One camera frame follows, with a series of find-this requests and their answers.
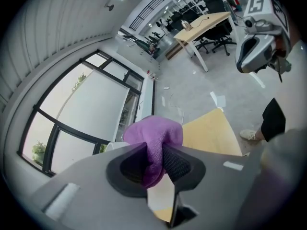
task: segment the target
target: wooden tabletop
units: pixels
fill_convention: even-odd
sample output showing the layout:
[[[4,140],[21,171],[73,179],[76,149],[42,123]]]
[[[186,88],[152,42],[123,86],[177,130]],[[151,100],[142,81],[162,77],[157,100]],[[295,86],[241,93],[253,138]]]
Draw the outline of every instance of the wooden tabletop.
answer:
[[[204,32],[208,31],[212,27],[216,26],[219,22],[227,19],[230,15],[230,12],[221,12],[221,13],[210,13],[202,15],[191,23],[192,28],[188,32],[185,29],[182,29],[174,38],[184,41],[191,42]]]

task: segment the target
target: black metal grille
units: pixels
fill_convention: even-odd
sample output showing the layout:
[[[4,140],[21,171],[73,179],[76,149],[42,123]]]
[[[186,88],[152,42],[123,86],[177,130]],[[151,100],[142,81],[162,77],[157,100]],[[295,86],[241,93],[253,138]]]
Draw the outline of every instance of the black metal grille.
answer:
[[[158,7],[164,0],[152,0],[148,5],[139,13],[135,20],[131,23],[129,28],[136,31],[145,18]]]

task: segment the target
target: purple cloth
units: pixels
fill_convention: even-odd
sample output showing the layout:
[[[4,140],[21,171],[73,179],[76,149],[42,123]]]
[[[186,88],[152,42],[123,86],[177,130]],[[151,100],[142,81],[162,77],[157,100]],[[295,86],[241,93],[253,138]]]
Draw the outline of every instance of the purple cloth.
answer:
[[[155,186],[165,174],[163,169],[162,144],[182,145],[183,131],[181,124],[170,119],[149,116],[130,125],[123,134],[123,140],[129,144],[147,143],[147,166],[142,185],[146,188]]]

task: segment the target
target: shoe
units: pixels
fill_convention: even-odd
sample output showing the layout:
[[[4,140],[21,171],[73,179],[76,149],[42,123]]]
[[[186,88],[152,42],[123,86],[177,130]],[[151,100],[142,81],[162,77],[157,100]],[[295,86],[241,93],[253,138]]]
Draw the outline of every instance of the shoe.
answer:
[[[246,139],[246,140],[259,140],[259,139],[256,138],[256,132],[254,130],[250,130],[250,129],[243,129],[240,132],[240,136],[243,139]]]

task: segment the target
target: window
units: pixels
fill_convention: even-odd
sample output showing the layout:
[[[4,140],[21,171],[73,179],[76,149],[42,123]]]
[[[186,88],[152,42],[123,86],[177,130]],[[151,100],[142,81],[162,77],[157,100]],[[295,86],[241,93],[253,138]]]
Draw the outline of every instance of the window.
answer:
[[[34,106],[18,154],[53,176],[105,152],[135,121],[143,79],[100,50],[80,59]]]

